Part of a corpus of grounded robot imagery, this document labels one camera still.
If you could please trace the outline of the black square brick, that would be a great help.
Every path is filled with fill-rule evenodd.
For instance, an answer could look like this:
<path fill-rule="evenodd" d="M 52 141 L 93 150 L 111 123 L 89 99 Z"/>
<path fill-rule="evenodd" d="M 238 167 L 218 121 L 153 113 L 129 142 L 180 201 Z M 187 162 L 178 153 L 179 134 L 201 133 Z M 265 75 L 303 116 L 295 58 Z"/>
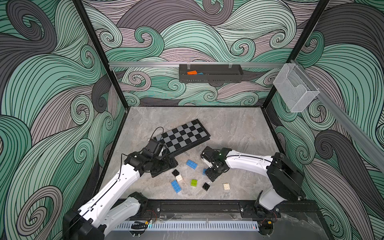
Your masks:
<path fill-rule="evenodd" d="M 177 177 L 177 176 L 180 175 L 180 172 L 179 172 L 178 170 L 174 170 L 174 171 L 172 172 L 172 174 L 173 174 L 175 177 Z"/>
<path fill-rule="evenodd" d="M 205 191 L 208 191 L 209 188 L 210 188 L 210 185 L 207 184 L 207 183 L 204 183 L 203 186 L 202 186 L 202 188 L 203 188 Z"/>

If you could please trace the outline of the light blue long brick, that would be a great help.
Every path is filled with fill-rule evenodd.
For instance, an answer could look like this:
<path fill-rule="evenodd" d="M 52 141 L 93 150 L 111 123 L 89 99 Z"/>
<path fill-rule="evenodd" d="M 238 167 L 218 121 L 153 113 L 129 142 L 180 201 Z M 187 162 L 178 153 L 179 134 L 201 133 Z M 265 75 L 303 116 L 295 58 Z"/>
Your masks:
<path fill-rule="evenodd" d="M 182 190 L 177 180 L 172 181 L 171 186 L 177 194 Z"/>
<path fill-rule="evenodd" d="M 186 165 L 194 170 L 198 167 L 198 164 L 191 160 L 187 160 Z"/>

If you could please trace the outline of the white square brick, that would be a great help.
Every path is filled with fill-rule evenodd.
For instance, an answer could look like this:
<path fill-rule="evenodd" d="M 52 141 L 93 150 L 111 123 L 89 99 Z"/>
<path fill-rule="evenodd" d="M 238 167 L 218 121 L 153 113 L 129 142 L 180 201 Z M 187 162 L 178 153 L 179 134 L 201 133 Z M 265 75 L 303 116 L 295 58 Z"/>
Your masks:
<path fill-rule="evenodd" d="M 180 181 L 183 180 L 183 177 L 182 177 L 181 175 L 177 175 L 177 176 L 176 176 L 176 180 L 177 180 L 178 182 L 180 182 Z"/>

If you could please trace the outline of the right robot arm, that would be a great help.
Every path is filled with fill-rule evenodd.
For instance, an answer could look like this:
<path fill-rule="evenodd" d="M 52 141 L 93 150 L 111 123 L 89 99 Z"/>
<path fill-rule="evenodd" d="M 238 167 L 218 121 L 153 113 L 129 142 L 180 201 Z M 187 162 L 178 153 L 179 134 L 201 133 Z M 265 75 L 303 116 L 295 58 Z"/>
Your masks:
<path fill-rule="evenodd" d="M 208 165 L 205 174 L 211 182 L 230 169 L 246 170 L 269 179 L 272 186 L 262 191 L 251 207 L 259 218 L 274 218 L 277 215 L 276 206 L 280 203 L 306 197 L 302 190 L 305 174 L 282 153 L 256 156 L 229 148 L 216 150 L 206 147 L 201 158 Z"/>

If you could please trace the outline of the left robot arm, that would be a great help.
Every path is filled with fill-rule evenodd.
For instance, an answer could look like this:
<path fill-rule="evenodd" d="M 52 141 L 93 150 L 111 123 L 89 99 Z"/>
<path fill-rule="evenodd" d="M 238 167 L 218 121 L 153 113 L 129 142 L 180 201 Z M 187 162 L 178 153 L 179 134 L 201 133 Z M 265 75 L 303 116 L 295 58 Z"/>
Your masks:
<path fill-rule="evenodd" d="M 134 193 L 116 202 L 143 174 L 156 177 L 177 166 L 166 144 L 150 139 L 138 152 L 122 154 L 120 169 L 95 196 L 63 218 L 63 240 L 103 240 L 115 227 L 139 212 L 145 213 L 148 199 Z"/>

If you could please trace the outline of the cream square brick lower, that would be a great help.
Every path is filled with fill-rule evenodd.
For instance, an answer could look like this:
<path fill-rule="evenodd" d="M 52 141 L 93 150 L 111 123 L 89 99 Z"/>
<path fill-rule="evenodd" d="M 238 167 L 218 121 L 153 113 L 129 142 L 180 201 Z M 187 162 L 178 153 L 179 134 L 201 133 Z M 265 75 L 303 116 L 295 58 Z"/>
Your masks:
<path fill-rule="evenodd" d="M 231 189 L 230 184 L 228 184 L 228 183 L 224 183 L 223 187 L 224 187 L 224 190 L 226 190 L 226 191 Z"/>

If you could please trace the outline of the lime green square brick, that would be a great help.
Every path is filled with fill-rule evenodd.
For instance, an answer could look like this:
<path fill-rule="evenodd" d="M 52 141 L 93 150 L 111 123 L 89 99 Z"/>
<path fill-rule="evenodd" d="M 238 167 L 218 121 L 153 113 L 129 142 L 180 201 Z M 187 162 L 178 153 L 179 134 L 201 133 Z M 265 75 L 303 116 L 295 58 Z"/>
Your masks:
<path fill-rule="evenodd" d="M 191 187 L 197 187 L 197 185 L 198 185 L 198 181 L 195 179 L 192 179 L 191 180 Z"/>

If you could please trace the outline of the black grey chessboard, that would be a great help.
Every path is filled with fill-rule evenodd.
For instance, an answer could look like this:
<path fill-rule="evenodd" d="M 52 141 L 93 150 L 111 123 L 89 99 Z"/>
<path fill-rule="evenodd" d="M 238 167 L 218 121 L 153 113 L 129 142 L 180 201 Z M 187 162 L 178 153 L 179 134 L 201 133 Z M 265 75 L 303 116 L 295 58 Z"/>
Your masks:
<path fill-rule="evenodd" d="M 165 145 L 169 154 L 175 157 L 208 141 L 210 137 L 199 119 L 195 119 L 153 139 Z"/>

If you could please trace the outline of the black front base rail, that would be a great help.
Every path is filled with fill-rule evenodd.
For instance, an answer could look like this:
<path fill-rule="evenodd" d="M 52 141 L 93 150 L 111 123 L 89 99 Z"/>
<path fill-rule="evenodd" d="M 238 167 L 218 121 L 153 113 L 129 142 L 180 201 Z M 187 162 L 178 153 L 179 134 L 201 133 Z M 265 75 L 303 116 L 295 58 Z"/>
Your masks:
<path fill-rule="evenodd" d="M 135 216 L 160 218 L 166 214 L 239 214 L 243 219 L 279 219 L 283 214 L 321 215 L 314 201 L 284 201 L 272 210 L 258 207 L 255 200 L 147 200 Z"/>

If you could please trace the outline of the black wall tray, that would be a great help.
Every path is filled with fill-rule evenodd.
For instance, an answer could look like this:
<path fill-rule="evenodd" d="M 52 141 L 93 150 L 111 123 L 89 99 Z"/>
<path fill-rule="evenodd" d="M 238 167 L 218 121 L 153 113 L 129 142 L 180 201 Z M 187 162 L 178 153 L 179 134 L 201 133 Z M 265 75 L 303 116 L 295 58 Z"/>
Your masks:
<path fill-rule="evenodd" d="M 197 71 L 197 75 L 188 75 L 188 71 Z M 240 83 L 244 72 L 240 65 L 231 68 L 225 65 L 179 65 L 179 80 L 181 83 Z"/>

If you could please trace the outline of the aluminium rail back wall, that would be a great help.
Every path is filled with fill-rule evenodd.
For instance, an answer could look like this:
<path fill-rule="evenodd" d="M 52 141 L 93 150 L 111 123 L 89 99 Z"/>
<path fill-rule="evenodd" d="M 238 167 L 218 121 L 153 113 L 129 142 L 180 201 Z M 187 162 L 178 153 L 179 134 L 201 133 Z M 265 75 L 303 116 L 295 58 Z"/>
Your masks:
<path fill-rule="evenodd" d="M 240 65 L 242 68 L 282 68 L 284 63 L 255 63 L 255 62 L 109 62 L 110 68 L 176 68 L 179 65 L 225 65 L 231 68 Z"/>

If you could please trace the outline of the aluminium rail wall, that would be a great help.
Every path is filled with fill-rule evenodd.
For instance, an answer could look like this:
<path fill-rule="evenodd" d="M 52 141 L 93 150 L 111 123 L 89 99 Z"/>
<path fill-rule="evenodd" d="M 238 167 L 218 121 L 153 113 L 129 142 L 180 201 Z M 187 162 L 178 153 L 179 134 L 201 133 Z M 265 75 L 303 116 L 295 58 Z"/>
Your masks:
<path fill-rule="evenodd" d="M 384 172 L 384 153 L 381 149 L 360 129 L 360 127 L 343 111 L 334 99 L 319 85 L 316 80 L 313 80 L 306 70 L 295 60 L 290 63 L 294 64 L 302 73 L 303 81 L 309 85 L 311 83 L 314 88 L 317 88 L 319 94 L 318 99 L 323 102 L 335 119 L 341 123 L 343 128 L 355 139 L 358 145 L 362 148 L 365 154 L 373 161 L 374 165 L 383 173 Z"/>
<path fill-rule="evenodd" d="M 242 68 L 282 68 L 284 63 L 255 63 L 255 62 L 109 62 L 110 68 L 176 68 L 179 65 L 225 65 L 231 68 L 240 65 Z"/>

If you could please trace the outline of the clear plastic wall bin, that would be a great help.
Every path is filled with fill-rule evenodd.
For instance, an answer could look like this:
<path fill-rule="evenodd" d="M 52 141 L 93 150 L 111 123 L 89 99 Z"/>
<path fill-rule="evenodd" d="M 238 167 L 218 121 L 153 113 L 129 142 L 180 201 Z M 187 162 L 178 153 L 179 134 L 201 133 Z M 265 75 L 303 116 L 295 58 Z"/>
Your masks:
<path fill-rule="evenodd" d="M 284 64 L 273 84 L 291 113 L 303 112 L 320 93 L 310 76 L 297 64 Z"/>

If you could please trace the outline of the aluminium rail right wall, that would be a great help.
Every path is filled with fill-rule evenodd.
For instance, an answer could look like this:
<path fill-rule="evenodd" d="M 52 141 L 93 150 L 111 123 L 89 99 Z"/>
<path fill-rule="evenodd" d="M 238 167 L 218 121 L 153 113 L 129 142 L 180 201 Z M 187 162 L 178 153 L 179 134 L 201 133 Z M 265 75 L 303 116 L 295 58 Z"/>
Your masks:
<path fill-rule="evenodd" d="M 313 80 L 306 70 L 295 60 L 290 63 L 294 64 L 302 73 L 303 81 L 309 85 L 311 83 L 314 88 L 317 88 L 319 94 L 318 99 L 323 102 L 335 119 L 341 123 L 343 128 L 355 139 L 358 145 L 362 148 L 365 154 L 373 161 L 374 165 L 383 173 L 384 172 L 384 153 L 381 149 L 360 129 L 360 127 L 343 111 L 334 99 L 319 85 L 316 80 Z"/>

